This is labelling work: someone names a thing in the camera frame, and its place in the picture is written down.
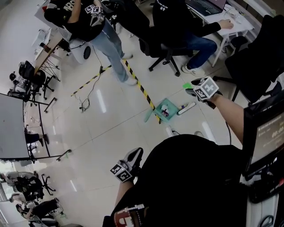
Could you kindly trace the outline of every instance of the monitor screen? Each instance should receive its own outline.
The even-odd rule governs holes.
[[[284,113],[257,128],[252,162],[265,157],[284,143]]]
[[[223,9],[226,4],[226,0],[208,0],[208,1],[218,6],[221,9]]]

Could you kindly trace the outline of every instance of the floor tape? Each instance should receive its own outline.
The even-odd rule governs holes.
[[[103,71],[102,71],[102,73],[105,72],[106,70],[108,70],[109,68],[111,68],[111,65],[108,66],[107,68],[104,68]],[[78,90],[76,90],[75,92],[73,92],[73,94],[71,95],[71,97],[72,97],[73,95],[75,95],[78,91],[80,91],[80,90],[81,90],[84,86],[86,86],[88,83],[90,83],[93,79],[97,78],[98,76],[99,76],[99,73],[96,74],[91,80],[89,80],[89,81],[88,81],[87,83],[85,83],[83,86],[81,86]]]
[[[129,63],[128,63],[126,60],[123,60],[123,61],[124,61],[125,65],[126,65],[128,71],[130,72],[130,74],[133,76],[134,79],[136,79],[136,80],[138,81],[137,85],[139,86],[139,88],[140,88],[140,90],[142,91],[143,95],[144,95],[145,98],[147,99],[149,105],[151,106],[151,109],[152,109],[152,110],[155,110],[156,107],[155,107],[154,104],[152,103],[152,101],[151,101],[149,95],[147,94],[147,92],[145,91],[144,87],[142,87],[142,85],[141,85],[141,83],[139,82],[137,76],[134,74],[134,72],[133,72],[133,70],[131,69]],[[159,116],[157,116],[157,115],[156,115],[156,118],[157,118],[157,120],[158,120],[158,122],[159,122],[159,124],[160,124],[160,123],[161,123],[161,119],[160,119]]]

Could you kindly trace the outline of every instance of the green basket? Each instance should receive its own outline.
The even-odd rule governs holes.
[[[169,115],[167,117],[165,117],[163,114],[162,114],[162,106],[163,105],[166,105],[168,106],[168,110],[169,110]],[[154,110],[154,113],[156,115],[158,115],[161,120],[163,122],[169,122],[169,120],[179,111],[179,109],[167,98],[165,98],[157,107],[156,109]]]

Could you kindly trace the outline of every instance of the white shoe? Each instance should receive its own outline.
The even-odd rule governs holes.
[[[138,81],[129,76],[128,79],[124,81],[124,83],[126,83],[129,86],[134,86],[138,83]]]
[[[181,67],[181,70],[184,73],[190,73],[190,74],[192,74],[193,76],[196,76],[196,77],[205,77],[205,71],[203,69],[201,69],[200,67],[195,68],[195,69],[188,69],[187,66],[185,65],[185,66]]]
[[[122,59],[128,60],[128,59],[131,59],[131,58],[133,58],[133,54],[132,53],[123,53]]]

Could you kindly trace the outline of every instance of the whiteboard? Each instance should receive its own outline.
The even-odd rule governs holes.
[[[29,158],[23,100],[0,94],[0,159]]]

